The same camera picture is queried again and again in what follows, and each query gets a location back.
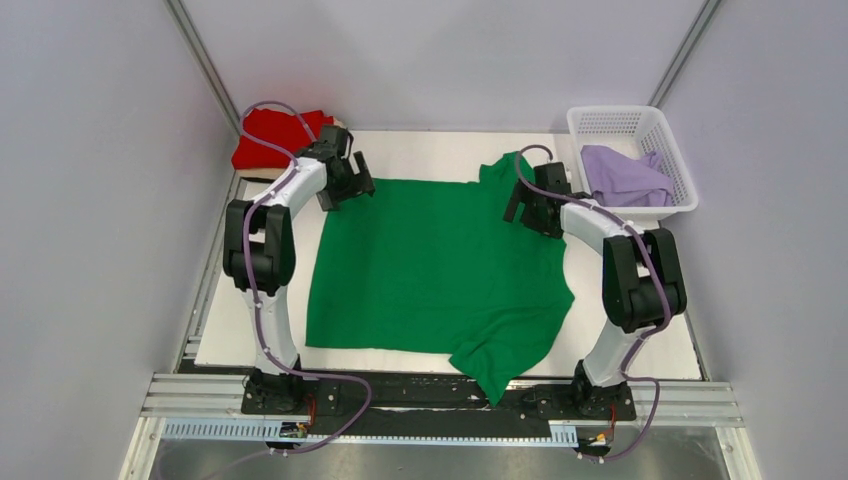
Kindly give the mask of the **green t shirt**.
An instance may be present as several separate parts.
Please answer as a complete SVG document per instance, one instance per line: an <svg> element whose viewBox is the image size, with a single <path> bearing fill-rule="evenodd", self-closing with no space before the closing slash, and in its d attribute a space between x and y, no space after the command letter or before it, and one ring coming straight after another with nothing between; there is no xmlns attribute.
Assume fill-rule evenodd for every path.
<svg viewBox="0 0 848 480"><path fill-rule="evenodd" d="M550 352L575 296L565 241L503 218L513 153L472 182L379 179L325 220L305 343L445 354L491 404Z"/></svg>

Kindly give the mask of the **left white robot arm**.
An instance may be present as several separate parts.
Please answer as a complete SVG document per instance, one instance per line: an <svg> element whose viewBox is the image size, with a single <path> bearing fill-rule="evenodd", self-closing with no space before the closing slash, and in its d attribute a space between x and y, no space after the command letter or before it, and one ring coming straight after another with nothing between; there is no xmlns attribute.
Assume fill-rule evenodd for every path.
<svg viewBox="0 0 848 480"><path fill-rule="evenodd" d="M296 268L293 220L311 200L325 212L375 185L364 156L352 149L353 134L325 125L269 186L225 210L223 270L243 294L256 341L242 410L248 414L293 414L306 403L307 376L294 343L288 287Z"/></svg>

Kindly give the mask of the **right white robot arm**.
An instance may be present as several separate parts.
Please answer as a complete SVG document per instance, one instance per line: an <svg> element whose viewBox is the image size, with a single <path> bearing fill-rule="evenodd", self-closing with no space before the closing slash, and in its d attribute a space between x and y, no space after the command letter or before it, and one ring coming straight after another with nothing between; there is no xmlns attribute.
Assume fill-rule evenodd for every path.
<svg viewBox="0 0 848 480"><path fill-rule="evenodd" d="M668 327L687 304L676 243L666 229L643 230L594 201L571 195L560 164L523 173L504 213L548 237L570 235L602 259L601 298L607 317L590 353L575 368L571 403L596 417L619 401L629 367L647 339Z"/></svg>

